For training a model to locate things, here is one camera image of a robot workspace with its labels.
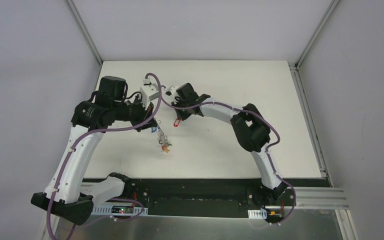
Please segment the silver key with red tag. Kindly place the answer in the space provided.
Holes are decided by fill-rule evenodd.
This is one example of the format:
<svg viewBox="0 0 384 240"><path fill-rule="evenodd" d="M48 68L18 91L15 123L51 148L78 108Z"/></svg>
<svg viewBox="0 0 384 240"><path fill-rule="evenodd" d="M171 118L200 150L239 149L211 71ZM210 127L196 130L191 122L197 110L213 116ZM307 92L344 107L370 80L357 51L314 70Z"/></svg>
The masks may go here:
<svg viewBox="0 0 384 240"><path fill-rule="evenodd" d="M174 126L175 128L177 128L177 127L180 125L181 122L182 122L182 120L181 120L180 118L177 118L177 119L174 121L173 126Z"/></svg>

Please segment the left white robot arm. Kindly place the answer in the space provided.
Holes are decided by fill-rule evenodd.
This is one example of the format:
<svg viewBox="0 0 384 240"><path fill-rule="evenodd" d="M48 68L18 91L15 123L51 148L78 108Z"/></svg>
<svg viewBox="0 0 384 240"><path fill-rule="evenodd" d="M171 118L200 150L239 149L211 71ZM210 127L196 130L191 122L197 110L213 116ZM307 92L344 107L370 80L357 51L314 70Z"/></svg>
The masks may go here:
<svg viewBox="0 0 384 240"><path fill-rule="evenodd" d="M129 122L130 129L137 131L155 125L159 105L153 104L153 100L161 101L161 89L161 83L151 83L147 74L139 96L130 100L125 79L102 77L90 99L75 107L68 143L58 168L45 190L32 195L31 204L48 215L80 226L95 207L106 201L112 198L123 203L129 201L133 189L125 184L128 177L123 174L111 173L88 188L82 187L82 181L96 147L105 133L113 131L114 122Z"/></svg>

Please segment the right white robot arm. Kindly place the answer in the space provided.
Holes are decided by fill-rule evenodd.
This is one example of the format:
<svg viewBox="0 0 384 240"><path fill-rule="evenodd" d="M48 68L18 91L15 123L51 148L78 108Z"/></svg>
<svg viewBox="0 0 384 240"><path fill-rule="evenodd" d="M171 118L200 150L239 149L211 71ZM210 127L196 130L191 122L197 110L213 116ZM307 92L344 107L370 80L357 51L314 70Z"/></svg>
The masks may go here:
<svg viewBox="0 0 384 240"><path fill-rule="evenodd" d="M190 83L171 86L165 94L171 97L169 105L180 121L198 115L229 124L238 144L252 155L258 168L263 191L260 205L276 205L283 200L288 185L278 172L270 151L280 142L279 139L271 142L270 134L280 135L264 120L254 104L248 103L242 108L231 106L208 94L198 95Z"/></svg>

